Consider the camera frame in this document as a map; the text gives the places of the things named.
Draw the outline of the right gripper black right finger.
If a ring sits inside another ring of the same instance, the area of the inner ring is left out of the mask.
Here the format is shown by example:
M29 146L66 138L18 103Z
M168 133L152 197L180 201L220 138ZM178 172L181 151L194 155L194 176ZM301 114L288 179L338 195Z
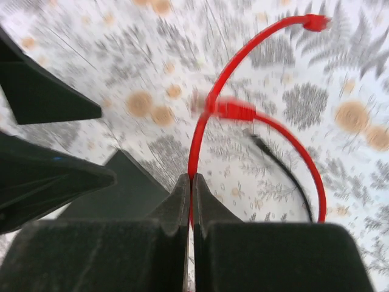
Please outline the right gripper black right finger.
M197 291L372 291L356 244L329 223L246 223L193 179Z

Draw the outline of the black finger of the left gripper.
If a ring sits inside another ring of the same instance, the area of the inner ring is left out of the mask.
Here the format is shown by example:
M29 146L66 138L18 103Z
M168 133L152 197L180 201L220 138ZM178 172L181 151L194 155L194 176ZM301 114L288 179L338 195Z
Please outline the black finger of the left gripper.
M115 182L104 166L1 133L1 233Z
M98 119L101 107L25 55L1 30L1 88L20 125Z

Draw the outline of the black network switch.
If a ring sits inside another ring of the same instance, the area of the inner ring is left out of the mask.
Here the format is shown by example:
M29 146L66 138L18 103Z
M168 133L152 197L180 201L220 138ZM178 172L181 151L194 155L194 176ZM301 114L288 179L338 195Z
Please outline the black network switch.
M117 151L105 167L116 174L116 184L77 198L60 214L60 218L143 218L170 195L169 191L126 151Z

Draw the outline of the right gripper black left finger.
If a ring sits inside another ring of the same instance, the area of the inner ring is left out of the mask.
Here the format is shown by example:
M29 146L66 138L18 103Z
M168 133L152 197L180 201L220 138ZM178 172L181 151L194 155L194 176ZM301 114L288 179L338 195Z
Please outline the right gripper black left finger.
M15 237L2 291L186 291L190 180L141 220L36 221Z

